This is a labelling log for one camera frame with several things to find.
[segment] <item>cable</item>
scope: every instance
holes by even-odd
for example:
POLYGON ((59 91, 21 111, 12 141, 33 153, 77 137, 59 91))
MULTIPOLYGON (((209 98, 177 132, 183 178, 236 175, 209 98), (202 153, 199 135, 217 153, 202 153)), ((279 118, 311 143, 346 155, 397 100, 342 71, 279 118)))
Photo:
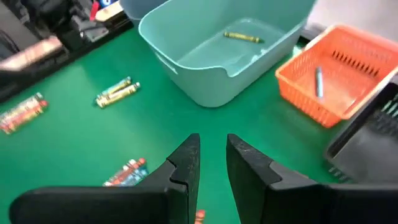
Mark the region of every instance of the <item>cable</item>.
POLYGON ((14 54, 20 52, 21 50, 17 44, 12 40, 12 38, 3 30, 0 29, 0 41, 6 45, 6 47, 14 54))

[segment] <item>green table surface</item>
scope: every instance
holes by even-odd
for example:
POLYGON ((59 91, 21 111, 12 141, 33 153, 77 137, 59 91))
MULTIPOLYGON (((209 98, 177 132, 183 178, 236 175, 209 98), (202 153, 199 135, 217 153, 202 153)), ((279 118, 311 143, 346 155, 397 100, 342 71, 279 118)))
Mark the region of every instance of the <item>green table surface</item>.
POLYGON ((228 133, 312 179, 335 182, 322 154, 339 127, 321 127, 280 97, 274 74, 281 63, 227 105, 203 108, 168 78, 137 30, 125 32, 0 105, 8 110, 38 91, 49 102, 18 132, 0 133, 0 223, 9 223, 9 204, 26 190, 100 186, 140 157, 154 170, 191 133, 201 137, 197 207, 206 210, 206 224, 239 223, 226 170, 228 133), (103 110, 92 105, 126 76, 141 83, 136 94, 103 110))

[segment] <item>bundle of crayons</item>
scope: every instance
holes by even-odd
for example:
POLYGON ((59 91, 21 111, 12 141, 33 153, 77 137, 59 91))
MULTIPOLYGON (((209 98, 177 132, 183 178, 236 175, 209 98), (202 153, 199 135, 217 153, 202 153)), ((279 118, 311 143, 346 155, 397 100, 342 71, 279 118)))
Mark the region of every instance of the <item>bundle of crayons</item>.
POLYGON ((113 177, 109 178, 104 186, 134 186, 149 174, 146 160, 140 158, 138 161, 131 159, 113 177))
POLYGON ((6 133, 11 134, 18 127, 34 119, 44 112, 48 103, 40 93, 29 97, 11 110, 0 114, 0 128, 6 133))
POLYGON ((104 108, 116 101, 123 99, 135 93, 140 88, 139 82, 131 83, 131 78, 127 77, 121 80, 119 83, 109 87, 101 94, 97 95, 95 103, 100 107, 104 108))

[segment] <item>yellow crayon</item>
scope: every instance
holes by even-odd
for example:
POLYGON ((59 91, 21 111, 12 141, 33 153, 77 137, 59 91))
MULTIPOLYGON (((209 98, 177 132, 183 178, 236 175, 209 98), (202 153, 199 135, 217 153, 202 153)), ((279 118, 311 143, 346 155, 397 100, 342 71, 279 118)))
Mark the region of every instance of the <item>yellow crayon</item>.
POLYGON ((131 95, 132 93, 135 93, 140 87, 140 84, 137 82, 129 87, 117 91, 116 93, 110 94, 107 97, 97 98, 96 102, 100 108, 104 108, 105 106, 108 106, 120 99, 123 99, 124 97, 131 95))
POLYGON ((247 40, 250 42, 257 43, 257 44, 264 43, 264 41, 262 39, 260 39, 259 37, 252 37, 252 36, 234 33, 234 32, 225 32, 224 36, 229 37, 229 38, 239 39, 239 40, 247 40))

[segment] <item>white surface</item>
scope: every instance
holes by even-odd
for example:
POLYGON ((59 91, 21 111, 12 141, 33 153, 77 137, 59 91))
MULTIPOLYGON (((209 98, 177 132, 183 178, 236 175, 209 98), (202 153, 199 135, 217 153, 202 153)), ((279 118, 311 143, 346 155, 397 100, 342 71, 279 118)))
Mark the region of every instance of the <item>white surface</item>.
POLYGON ((308 26, 344 23, 398 42, 398 0, 318 0, 308 26))

